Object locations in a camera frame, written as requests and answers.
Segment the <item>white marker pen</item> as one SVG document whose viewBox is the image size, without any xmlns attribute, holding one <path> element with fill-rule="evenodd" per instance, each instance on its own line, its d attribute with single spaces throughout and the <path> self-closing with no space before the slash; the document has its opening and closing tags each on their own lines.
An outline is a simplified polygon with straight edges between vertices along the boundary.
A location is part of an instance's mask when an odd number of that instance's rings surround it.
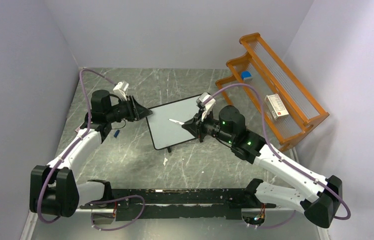
<svg viewBox="0 0 374 240">
<path fill-rule="evenodd" d="M 173 122 L 173 123 L 176 123 L 178 125 L 181 125 L 181 126 L 185 124 L 184 122 L 181 122 L 181 121 L 178 121 L 178 120 L 175 120 L 175 119 L 171 119 L 171 118 L 169 118 L 168 120 Z"/>
</svg>

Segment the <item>white board black frame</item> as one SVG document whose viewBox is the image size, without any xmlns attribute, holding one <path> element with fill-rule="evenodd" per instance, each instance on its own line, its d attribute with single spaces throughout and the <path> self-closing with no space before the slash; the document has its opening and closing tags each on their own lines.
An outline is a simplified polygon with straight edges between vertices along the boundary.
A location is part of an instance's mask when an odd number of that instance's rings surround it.
<svg viewBox="0 0 374 240">
<path fill-rule="evenodd" d="M 152 115 L 146 118 L 155 150 L 171 148 L 193 140 L 194 137 L 180 124 L 190 120 L 198 111 L 199 94 L 152 107 Z"/>
</svg>

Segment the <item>blue marker cap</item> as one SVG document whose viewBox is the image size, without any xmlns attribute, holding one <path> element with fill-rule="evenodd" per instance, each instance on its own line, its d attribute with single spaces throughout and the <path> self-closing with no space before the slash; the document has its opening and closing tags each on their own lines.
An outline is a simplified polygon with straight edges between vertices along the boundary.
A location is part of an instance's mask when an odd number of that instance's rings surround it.
<svg viewBox="0 0 374 240">
<path fill-rule="evenodd" d="M 114 135 L 113 135 L 113 136 L 114 136 L 115 138 L 117 138 L 117 136 L 119 135 L 119 133 L 120 133 L 120 130 L 119 130 L 119 129 L 117 129 L 117 130 L 115 131 L 115 133 L 114 133 Z"/>
</svg>

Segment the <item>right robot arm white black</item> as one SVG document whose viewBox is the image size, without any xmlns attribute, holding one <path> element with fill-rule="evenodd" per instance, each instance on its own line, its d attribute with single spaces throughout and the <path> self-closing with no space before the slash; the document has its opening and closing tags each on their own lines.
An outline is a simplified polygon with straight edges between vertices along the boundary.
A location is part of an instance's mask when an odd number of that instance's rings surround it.
<svg viewBox="0 0 374 240">
<path fill-rule="evenodd" d="M 338 218 L 336 213 L 342 203 L 341 179 L 307 169 L 266 143 L 262 136 L 247 129 L 244 115 L 234 106 L 223 107 L 218 118 L 212 113 L 202 118 L 203 113 L 200 109 L 181 127 L 200 141 L 210 136 L 227 143 L 237 158 L 272 172 L 290 185 L 281 187 L 258 180 L 244 194 L 248 206 L 263 203 L 286 207 L 325 229 Z"/>
</svg>

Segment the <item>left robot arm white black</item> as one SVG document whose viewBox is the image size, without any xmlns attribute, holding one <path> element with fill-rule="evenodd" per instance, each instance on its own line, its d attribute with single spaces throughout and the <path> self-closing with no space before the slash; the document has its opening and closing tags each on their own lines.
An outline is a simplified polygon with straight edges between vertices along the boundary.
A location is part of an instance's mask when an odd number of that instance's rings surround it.
<svg viewBox="0 0 374 240">
<path fill-rule="evenodd" d="M 113 105 L 114 95 L 107 90 L 96 90 L 90 100 L 90 112 L 75 139 L 47 165 L 37 165 L 30 173 L 29 209 L 56 218 L 72 216 L 79 206 L 97 204 L 110 206 L 113 193 L 110 182 L 88 180 L 77 183 L 80 168 L 87 158 L 104 142 L 117 122 L 136 122 L 153 114 L 129 95 L 119 97 Z"/>
</svg>

